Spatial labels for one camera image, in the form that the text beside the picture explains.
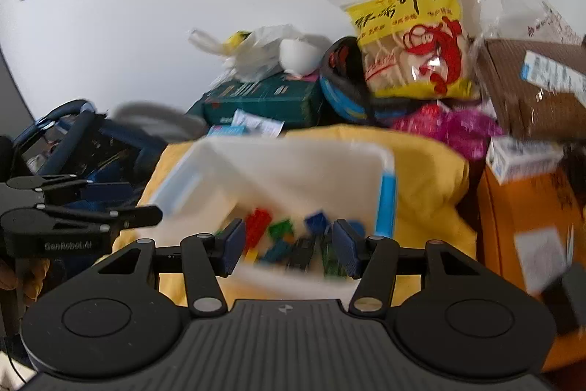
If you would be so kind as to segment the yellow brick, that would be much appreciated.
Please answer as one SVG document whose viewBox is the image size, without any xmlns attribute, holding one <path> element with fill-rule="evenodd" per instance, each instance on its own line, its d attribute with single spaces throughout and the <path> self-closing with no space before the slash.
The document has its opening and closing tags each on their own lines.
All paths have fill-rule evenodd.
<svg viewBox="0 0 586 391">
<path fill-rule="evenodd" d="M 258 250 L 255 248 L 248 249 L 244 254 L 244 261 L 254 263 L 258 260 Z"/>
</svg>

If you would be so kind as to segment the orange long box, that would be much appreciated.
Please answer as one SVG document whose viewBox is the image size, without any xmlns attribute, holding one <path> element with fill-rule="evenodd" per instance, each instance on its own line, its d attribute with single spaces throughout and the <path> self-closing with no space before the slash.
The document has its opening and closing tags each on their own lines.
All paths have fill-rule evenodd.
<svg viewBox="0 0 586 391">
<path fill-rule="evenodd" d="M 544 301 L 557 338 L 543 369 L 585 359 L 585 222 L 564 171 L 477 188 L 484 264 Z"/>
</svg>

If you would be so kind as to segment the green lego brick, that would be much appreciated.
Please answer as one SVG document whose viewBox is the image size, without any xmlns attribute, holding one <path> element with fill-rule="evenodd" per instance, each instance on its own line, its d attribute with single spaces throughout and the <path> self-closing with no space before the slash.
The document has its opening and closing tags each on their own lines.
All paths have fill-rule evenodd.
<svg viewBox="0 0 586 391">
<path fill-rule="evenodd" d="M 285 237 L 294 236 L 293 223 L 289 218 L 271 223 L 268 226 L 268 234 L 274 240 L 284 239 Z"/>
</svg>

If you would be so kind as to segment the black toy car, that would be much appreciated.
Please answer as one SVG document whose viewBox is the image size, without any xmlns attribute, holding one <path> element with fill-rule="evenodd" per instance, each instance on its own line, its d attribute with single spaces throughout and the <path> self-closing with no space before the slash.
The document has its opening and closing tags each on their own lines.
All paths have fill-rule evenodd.
<svg viewBox="0 0 586 391">
<path fill-rule="evenodd" d="M 290 269 L 306 271 L 312 261 L 315 250 L 314 237 L 299 238 L 289 255 L 287 267 Z"/>
</svg>

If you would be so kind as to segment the white ball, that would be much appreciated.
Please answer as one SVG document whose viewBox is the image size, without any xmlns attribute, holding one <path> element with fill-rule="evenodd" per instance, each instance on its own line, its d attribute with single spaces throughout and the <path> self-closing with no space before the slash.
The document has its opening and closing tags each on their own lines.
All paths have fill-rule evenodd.
<svg viewBox="0 0 586 391">
<path fill-rule="evenodd" d="M 279 45 L 279 63 L 285 73 L 306 76 L 319 66 L 323 53 L 305 41 L 285 39 Z"/>
</svg>

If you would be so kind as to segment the white plastic bag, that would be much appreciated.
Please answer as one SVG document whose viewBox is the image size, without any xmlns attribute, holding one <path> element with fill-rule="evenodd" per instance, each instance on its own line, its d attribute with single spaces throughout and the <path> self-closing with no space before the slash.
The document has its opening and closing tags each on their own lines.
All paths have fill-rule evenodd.
<svg viewBox="0 0 586 391">
<path fill-rule="evenodd" d="M 227 80 L 257 82 L 276 73 L 285 73 L 279 63 L 279 45 L 285 39 L 305 41 L 324 53 L 332 43 L 322 35 L 301 33 L 291 24 L 237 31 L 225 41 L 219 41 L 200 29 L 194 29 L 189 35 L 189 42 L 196 49 L 222 59 L 222 73 L 212 82 L 213 86 Z M 318 67 L 306 76 L 285 74 L 298 80 L 315 73 Z"/>
</svg>

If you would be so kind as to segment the magenta bag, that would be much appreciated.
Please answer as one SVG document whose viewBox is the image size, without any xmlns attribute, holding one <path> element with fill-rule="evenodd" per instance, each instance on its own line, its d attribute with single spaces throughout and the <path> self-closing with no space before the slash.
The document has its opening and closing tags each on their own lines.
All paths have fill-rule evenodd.
<svg viewBox="0 0 586 391">
<path fill-rule="evenodd" d="M 504 135 L 489 115 L 476 109 L 451 110 L 439 102 L 395 120 L 391 129 L 443 143 L 469 162 L 483 160 L 491 138 Z"/>
</svg>

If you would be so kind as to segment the dark green box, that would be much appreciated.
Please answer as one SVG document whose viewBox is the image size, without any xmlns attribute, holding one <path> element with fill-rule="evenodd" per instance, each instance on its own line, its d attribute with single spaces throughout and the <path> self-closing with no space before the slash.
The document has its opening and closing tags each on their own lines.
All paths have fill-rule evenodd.
<svg viewBox="0 0 586 391">
<path fill-rule="evenodd" d="M 286 129 L 315 126 L 324 102 L 317 80 L 291 80 L 277 73 L 265 80 L 227 80 L 206 92 L 187 114 L 212 125 L 229 125 L 236 110 L 284 123 Z"/>
</svg>

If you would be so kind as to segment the yellow snack bag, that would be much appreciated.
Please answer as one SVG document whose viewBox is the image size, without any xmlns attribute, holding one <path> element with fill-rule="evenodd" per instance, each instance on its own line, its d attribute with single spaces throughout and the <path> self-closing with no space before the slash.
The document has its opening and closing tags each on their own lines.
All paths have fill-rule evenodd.
<svg viewBox="0 0 586 391">
<path fill-rule="evenodd" d="M 460 0 L 330 1 L 353 24 L 364 80 L 374 96 L 475 97 Z"/>
</svg>

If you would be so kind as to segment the blue black headphones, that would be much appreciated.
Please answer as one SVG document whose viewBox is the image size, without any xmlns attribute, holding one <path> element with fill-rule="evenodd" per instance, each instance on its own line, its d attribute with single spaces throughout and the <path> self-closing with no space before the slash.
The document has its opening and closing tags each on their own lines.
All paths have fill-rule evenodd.
<svg viewBox="0 0 586 391">
<path fill-rule="evenodd" d="M 320 85 L 339 117 L 367 126 L 388 127 L 396 119 L 428 103 L 428 100 L 401 96 L 375 97 L 367 87 L 357 38 L 352 36 L 337 40 L 325 52 L 320 66 Z"/>
</svg>

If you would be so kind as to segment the red transparent long brick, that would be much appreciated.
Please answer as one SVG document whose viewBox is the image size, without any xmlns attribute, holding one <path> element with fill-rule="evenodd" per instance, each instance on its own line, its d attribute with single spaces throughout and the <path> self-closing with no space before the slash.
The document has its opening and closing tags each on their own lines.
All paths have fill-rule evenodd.
<svg viewBox="0 0 586 391">
<path fill-rule="evenodd" d="M 246 216 L 244 222 L 246 236 L 243 252 L 247 253 L 249 250 L 257 247 L 272 222 L 272 215 L 266 209 L 254 209 L 253 212 L 250 212 Z"/>
</svg>

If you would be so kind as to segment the brown paper package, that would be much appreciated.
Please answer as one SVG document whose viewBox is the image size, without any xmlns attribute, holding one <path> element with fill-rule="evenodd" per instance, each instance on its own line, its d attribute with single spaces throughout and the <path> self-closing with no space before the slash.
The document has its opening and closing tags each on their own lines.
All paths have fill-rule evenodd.
<svg viewBox="0 0 586 391">
<path fill-rule="evenodd" d="M 583 45 L 491 39 L 480 48 L 476 73 L 502 130 L 516 139 L 583 141 L 585 107 L 570 92 L 552 92 L 522 79 L 527 52 L 585 72 Z"/>
</svg>

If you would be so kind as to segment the blue round block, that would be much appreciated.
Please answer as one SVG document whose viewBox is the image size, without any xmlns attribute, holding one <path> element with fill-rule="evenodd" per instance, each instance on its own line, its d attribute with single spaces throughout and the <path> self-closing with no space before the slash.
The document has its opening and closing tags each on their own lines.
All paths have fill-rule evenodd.
<svg viewBox="0 0 586 391">
<path fill-rule="evenodd" d="M 366 237 L 367 233 L 366 229 L 364 228 L 364 224 L 357 220 L 350 220 L 349 224 L 352 226 L 352 229 L 357 233 L 358 236 L 361 238 Z"/>
</svg>

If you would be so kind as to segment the white plastic bin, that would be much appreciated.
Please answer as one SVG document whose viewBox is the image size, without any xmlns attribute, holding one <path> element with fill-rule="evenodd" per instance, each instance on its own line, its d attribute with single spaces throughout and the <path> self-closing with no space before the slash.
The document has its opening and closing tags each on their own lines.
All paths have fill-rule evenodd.
<svg viewBox="0 0 586 391">
<path fill-rule="evenodd" d="M 206 137 L 175 164 L 150 201 L 162 222 L 141 231 L 159 246 L 198 232 L 216 232 L 226 219 L 265 209 L 304 220 L 324 212 L 360 222 L 368 234 L 391 237 L 396 177 L 391 151 L 362 141 L 315 138 Z"/>
</svg>

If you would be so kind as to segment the yellow cloth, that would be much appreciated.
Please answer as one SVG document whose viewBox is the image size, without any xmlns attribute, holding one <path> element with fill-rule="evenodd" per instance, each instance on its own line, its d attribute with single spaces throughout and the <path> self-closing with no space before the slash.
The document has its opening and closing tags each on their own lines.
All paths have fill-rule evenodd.
<svg viewBox="0 0 586 391">
<path fill-rule="evenodd" d="M 467 255 L 475 254 L 476 232 L 467 226 L 456 209 L 468 190 L 469 166 L 463 157 L 444 144 L 407 133 L 345 125 L 297 130 L 278 138 L 362 141 L 391 151 L 396 177 L 393 238 L 400 245 L 412 248 L 421 248 L 431 239 L 440 239 Z M 166 148 L 141 196 L 142 204 L 152 203 L 153 193 L 195 142 Z M 142 238 L 140 233 L 145 229 L 124 231 L 116 246 L 123 247 Z"/>
</svg>

